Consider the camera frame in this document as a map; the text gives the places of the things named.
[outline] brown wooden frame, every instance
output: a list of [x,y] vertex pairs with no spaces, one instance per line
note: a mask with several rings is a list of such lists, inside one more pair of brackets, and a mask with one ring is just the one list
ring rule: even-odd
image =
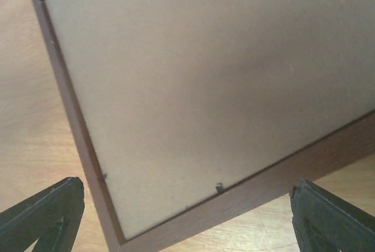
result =
[[110,251],[158,251],[375,152],[375,111],[251,175],[193,208],[126,240],[73,90],[45,0],[32,0],[81,163]]

